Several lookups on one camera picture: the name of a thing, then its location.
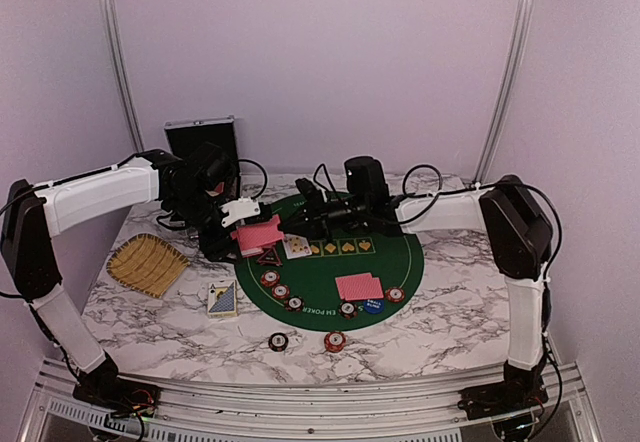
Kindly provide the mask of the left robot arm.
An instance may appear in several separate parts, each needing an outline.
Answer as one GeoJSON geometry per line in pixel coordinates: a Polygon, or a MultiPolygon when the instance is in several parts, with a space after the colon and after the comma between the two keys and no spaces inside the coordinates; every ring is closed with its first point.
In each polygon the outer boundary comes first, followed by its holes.
{"type": "Polygon", "coordinates": [[[230,262],[239,250],[223,205],[230,201],[238,167],[220,147],[205,143],[188,158],[164,150],[59,181],[15,182],[3,208],[1,252],[20,296],[84,373],[86,388],[106,407],[125,400],[126,385],[81,319],[62,285],[52,238],[122,208],[160,201],[198,233],[199,250],[212,262],[230,262]]]}

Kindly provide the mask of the black poker chip stack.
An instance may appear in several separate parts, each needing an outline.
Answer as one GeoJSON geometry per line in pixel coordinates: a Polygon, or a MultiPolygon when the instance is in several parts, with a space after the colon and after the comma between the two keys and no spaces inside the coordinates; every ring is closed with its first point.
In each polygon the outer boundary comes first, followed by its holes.
{"type": "Polygon", "coordinates": [[[268,346],[274,352],[283,352],[288,347],[289,339],[285,333],[273,333],[268,339],[268,346]]]}

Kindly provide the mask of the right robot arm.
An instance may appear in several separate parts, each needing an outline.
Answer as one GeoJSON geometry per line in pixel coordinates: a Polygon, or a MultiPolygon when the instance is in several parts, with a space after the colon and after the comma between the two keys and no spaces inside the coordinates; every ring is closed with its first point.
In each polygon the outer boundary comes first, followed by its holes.
{"type": "Polygon", "coordinates": [[[561,242],[558,216],[545,214],[537,202],[542,192],[506,175],[472,188],[393,195],[379,160],[358,156],[344,168],[346,196],[298,179],[295,185],[304,202],[280,223],[280,230],[326,240],[334,230],[349,228],[389,236],[445,229],[485,232],[509,297],[509,349],[495,400],[506,410],[519,408],[533,395],[546,365],[549,269],[561,242]]]}

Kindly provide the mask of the blue small blind button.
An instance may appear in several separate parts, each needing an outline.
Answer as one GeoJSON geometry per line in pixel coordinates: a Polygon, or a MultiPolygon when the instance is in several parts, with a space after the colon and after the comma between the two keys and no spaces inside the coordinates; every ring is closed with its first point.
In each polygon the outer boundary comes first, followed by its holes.
{"type": "Polygon", "coordinates": [[[368,299],[362,303],[362,307],[369,314],[381,314],[385,309],[385,301],[383,299],[368,299]]]}

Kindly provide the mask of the red poker chip stack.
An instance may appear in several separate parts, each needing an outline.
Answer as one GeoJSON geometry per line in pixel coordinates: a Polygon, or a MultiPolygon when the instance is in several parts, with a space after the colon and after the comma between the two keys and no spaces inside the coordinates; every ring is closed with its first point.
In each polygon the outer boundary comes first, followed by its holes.
{"type": "Polygon", "coordinates": [[[324,337],[324,347],[330,353],[339,353],[346,346],[347,339],[343,332],[332,331],[324,337]]]}

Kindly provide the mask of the red-backed card deck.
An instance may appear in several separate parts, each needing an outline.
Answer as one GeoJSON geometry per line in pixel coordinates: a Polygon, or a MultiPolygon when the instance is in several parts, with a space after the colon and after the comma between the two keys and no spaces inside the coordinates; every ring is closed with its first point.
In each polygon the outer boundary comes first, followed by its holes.
{"type": "Polygon", "coordinates": [[[277,243],[274,242],[266,245],[257,245],[251,235],[250,226],[251,225],[241,226],[232,233],[232,238],[238,243],[240,253],[243,257],[258,255],[263,252],[265,247],[269,247],[277,243]]]}

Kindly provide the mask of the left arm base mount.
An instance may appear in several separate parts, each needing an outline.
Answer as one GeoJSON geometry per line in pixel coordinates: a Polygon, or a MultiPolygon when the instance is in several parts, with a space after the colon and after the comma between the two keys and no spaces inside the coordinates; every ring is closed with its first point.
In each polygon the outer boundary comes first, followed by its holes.
{"type": "Polygon", "coordinates": [[[82,373],[73,390],[76,400],[110,409],[116,418],[152,415],[159,394],[156,385],[123,379],[113,372],[82,373]]]}

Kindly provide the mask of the dealt card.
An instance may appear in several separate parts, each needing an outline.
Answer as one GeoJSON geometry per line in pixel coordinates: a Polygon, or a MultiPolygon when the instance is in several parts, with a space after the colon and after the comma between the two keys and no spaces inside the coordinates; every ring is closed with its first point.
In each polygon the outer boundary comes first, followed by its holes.
{"type": "Polygon", "coordinates": [[[373,276],[370,273],[354,274],[335,278],[339,296],[345,301],[366,300],[368,295],[368,281],[373,276]]]}

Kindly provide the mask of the triangular all-in button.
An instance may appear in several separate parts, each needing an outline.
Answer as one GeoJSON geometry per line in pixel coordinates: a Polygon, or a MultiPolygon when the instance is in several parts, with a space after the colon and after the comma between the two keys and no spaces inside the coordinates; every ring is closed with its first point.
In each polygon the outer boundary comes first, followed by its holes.
{"type": "Polygon", "coordinates": [[[278,251],[275,247],[270,247],[265,250],[256,260],[256,263],[261,266],[274,266],[281,267],[282,261],[279,257],[278,251]]]}

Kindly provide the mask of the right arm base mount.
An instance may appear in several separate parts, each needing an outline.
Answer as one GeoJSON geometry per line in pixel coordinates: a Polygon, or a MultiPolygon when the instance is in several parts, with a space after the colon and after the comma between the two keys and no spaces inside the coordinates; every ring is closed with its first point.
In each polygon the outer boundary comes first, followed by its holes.
{"type": "Polygon", "coordinates": [[[469,387],[462,389],[459,394],[457,407],[466,413],[469,420],[542,407],[549,400],[541,382],[527,388],[519,380],[469,387]]]}

